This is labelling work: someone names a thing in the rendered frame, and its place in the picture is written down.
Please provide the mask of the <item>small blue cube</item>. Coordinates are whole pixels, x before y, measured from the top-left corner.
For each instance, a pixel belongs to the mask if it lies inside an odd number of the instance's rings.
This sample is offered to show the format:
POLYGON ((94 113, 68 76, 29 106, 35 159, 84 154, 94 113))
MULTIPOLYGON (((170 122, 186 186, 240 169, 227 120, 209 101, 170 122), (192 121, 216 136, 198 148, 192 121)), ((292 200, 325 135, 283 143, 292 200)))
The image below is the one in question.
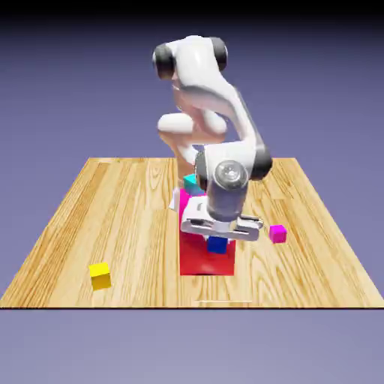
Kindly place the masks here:
POLYGON ((212 254, 226 254, 228 239, 218 236, 209 236, 206 241, 207 251, 212 254))

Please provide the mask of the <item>small magenta cube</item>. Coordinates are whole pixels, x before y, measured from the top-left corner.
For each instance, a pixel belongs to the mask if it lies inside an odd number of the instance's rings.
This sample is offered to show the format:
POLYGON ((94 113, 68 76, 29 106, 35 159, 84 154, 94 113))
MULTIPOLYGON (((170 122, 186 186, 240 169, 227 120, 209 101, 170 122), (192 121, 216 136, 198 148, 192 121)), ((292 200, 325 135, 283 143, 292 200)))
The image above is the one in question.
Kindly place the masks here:
POLYGON ((269 227, 269 238, 274 244, 281 244, 287 240, 287 229, 281 225, 271 225, 269 227))

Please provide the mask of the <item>small yellow cube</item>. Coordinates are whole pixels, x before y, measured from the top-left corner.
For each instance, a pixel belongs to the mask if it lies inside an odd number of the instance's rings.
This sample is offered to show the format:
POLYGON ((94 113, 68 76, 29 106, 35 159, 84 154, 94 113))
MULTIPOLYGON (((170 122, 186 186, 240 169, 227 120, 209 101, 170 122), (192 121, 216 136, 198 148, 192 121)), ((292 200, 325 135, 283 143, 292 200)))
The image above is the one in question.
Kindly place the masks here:
POLYGON ((91 286, 94 291, 111 287, 110 268, 107 262, 91 264, 89 266, 91 286))

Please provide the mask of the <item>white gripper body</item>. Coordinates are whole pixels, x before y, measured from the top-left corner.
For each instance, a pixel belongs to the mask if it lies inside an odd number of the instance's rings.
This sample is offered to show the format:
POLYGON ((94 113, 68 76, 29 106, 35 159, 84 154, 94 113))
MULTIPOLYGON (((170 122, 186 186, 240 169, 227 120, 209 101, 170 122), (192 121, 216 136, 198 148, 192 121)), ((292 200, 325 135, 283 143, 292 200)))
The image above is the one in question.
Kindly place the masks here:
POLYGON ((240 214, 235 220, 222 222, 210 216, 206 201, 189 201, 181 216, 181 231, 194 235, 215 236, 229 241, 253 242, 259 238, 263 221, 258 217, 240 214))

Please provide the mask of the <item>large red box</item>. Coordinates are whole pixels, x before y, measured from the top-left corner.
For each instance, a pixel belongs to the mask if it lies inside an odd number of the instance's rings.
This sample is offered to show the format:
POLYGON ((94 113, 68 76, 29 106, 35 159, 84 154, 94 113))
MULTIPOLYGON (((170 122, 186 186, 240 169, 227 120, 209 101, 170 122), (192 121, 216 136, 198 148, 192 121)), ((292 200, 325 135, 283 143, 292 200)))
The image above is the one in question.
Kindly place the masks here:
POLYGON ((236 241, 228 241, 226 254, 209 253, 206 239, 201 235, 179 230, 180 275, 233 276, 236 259, 236 241))

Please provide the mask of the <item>small teal cube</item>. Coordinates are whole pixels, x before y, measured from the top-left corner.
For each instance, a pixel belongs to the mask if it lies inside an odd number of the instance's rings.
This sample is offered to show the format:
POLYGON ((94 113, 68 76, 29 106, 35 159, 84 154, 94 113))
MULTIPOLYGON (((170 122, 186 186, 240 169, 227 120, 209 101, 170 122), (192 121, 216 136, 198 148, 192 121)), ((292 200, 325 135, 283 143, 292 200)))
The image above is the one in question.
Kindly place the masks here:
POLYGON ((183 177, 183 189, 185 193, 191 197, 202 196, 205 194, 205 191, 198 185, 197 178, 194 173, 183 177))

